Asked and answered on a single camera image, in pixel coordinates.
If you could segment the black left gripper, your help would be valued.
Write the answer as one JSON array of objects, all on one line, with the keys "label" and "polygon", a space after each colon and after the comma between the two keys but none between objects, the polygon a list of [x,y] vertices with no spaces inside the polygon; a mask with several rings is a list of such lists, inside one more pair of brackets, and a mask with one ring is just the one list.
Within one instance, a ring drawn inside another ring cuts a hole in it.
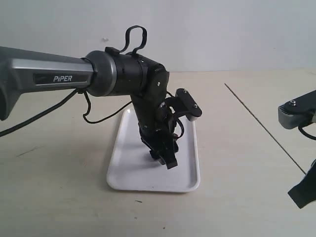
[{"label": "black left gripper", "polygon": [[175,106],[175,97],[163,98],[158,104],[142,97],[138,98],[141,141],[150,149],[152,159],[165,164],[167,169],[177,166],[177,140],[184,134]]}]

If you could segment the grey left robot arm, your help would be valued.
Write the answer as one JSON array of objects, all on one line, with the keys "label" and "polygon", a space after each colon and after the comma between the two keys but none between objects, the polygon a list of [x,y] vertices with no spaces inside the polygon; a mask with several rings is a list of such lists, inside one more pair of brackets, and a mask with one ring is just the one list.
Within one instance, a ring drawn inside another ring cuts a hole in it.
[{"label": "grey left robot arm", "polygon": [[0,49],[0,118],[9,117],[24,93],[72,90],[85,97],[128,95],[142,142],[154,160],[177,166],[176,119],[166,103],[169,72],[141,55],[92,51],[83,58]]}]

